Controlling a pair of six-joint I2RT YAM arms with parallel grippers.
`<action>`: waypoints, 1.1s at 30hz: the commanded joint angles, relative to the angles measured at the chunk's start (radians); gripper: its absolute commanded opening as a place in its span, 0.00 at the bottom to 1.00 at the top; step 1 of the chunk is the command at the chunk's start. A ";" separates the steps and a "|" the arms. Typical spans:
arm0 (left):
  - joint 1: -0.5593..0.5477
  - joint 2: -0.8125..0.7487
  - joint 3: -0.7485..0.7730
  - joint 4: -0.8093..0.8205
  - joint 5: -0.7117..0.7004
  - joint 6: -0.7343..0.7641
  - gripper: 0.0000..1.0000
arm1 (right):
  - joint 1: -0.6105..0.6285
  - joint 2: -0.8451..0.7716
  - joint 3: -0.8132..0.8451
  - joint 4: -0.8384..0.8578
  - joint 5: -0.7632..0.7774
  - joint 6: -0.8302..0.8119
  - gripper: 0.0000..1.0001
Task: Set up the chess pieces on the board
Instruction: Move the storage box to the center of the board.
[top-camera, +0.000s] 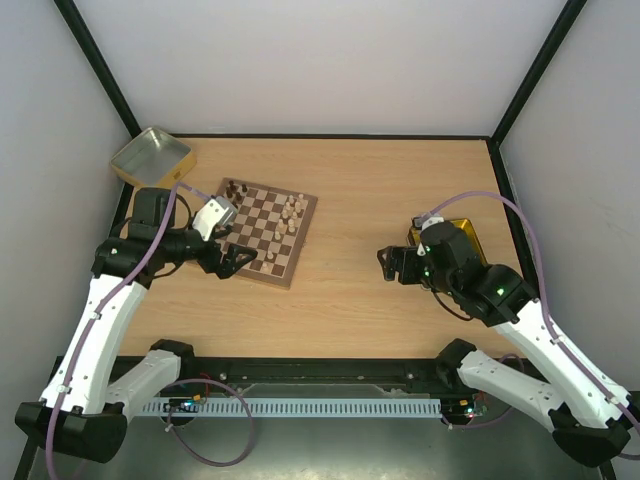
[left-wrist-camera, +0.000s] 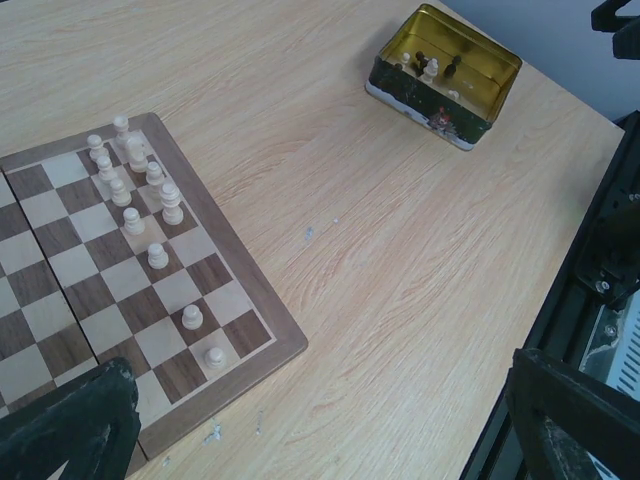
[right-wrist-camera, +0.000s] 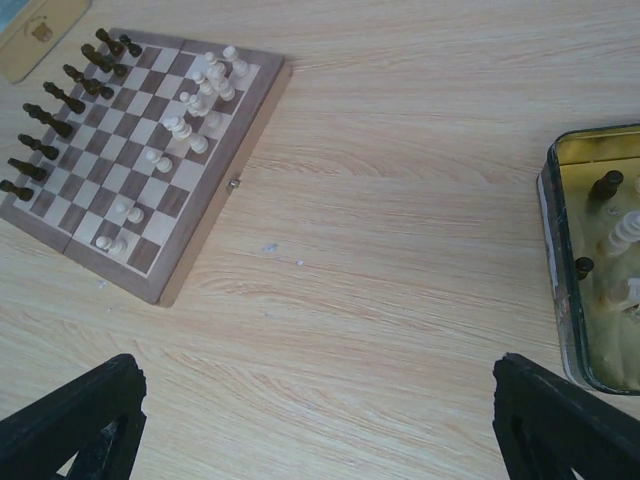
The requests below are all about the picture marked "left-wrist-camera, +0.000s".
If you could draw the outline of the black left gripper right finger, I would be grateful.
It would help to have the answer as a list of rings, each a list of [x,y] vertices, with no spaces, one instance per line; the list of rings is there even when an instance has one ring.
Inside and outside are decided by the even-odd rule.
[[[533,479],[598,479],[597,459],[639,477],[639,403],[538,349],[517,349],[505,387]]]

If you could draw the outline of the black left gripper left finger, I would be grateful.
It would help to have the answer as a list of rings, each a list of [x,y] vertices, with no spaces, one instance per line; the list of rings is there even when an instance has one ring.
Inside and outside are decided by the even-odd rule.
[[[116,357],[1,419],[1,477],[123,479],[141,429],[138,388]]]

